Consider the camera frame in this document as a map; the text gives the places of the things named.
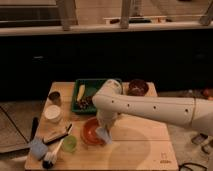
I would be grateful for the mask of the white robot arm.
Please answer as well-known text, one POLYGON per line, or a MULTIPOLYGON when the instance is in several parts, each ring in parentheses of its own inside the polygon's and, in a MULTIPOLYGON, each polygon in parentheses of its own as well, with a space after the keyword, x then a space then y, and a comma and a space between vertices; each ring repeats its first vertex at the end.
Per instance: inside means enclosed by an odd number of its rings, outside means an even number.
POLYGON ((213 136, 213 101, 210 100, 123 95, 121 84, 109 79, 95 93, 92 102, 105 121, 111 120, 114 113, 125 113, 213 136))

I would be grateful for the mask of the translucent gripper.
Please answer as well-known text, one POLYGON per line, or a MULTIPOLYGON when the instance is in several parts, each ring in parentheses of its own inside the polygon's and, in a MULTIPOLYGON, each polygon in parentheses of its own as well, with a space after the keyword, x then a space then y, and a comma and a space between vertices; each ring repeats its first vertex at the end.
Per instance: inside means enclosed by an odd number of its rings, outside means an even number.
POLYGON ((114 126, 114 123, 117 120, 118 114, 116 112, 99 110, 97 112, 96 117, 97 117, 97 120, 99 122, 99 125, 102 128, 110 130, 114 126))

